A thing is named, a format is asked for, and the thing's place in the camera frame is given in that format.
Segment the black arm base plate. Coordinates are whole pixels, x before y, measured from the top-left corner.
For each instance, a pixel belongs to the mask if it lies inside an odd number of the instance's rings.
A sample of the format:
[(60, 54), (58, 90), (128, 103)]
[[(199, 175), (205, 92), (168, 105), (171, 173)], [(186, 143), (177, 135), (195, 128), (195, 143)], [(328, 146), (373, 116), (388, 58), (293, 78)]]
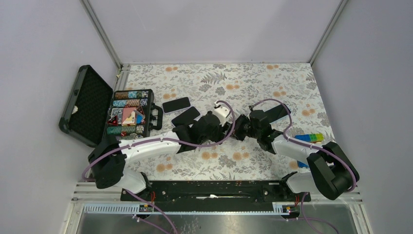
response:
[(311, 201), (310, 195), (292, 192), (286, 182), (278, 180), (153, 180), (150, 187), (137, 194), (122, 190), (121, 201), (153, 202), (164, 212), (275, 212), (299, 208)]

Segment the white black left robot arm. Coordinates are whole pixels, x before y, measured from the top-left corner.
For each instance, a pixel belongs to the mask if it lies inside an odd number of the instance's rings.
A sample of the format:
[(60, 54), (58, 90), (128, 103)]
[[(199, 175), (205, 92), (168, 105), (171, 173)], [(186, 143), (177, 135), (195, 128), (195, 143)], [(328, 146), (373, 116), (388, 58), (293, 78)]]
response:
[(172, 155), (223, 143), (229, 137), (232, 126), (229, 118), (233, 112), (220, 107), (201, 117), (192, 125), (174, 127), (165, 134), (135, 140), (118, 140), (105, 137), (88, 156), (88, 171), (98, 189), (120, 187), (132, 192), (139, 200), (146, 200), (151, 194), (147, 176), (134, 173), (128, 165), (136, 161), (160, 155)]

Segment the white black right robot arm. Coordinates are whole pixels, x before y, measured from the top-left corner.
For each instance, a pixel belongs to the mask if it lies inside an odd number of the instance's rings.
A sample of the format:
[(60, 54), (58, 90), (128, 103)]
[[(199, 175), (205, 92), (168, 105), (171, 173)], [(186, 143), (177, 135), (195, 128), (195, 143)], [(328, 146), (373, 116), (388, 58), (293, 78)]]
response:
[(288, 156), (309, 167), (309, 172), (293, 172), (281, 179), (279, 193), (284, 200), (291, 201), (305, 192), (319, 193), (335, 200), (344, 192), (353, 190), (359, 181), (358, 171), (337, 143), (330, 141), (320, 146), (288, 138), (271, 127), (262, 110), (254, 110), (248, 117), (239, 116), (232, 136), (240, 141), (253, 138), (264, 151)]

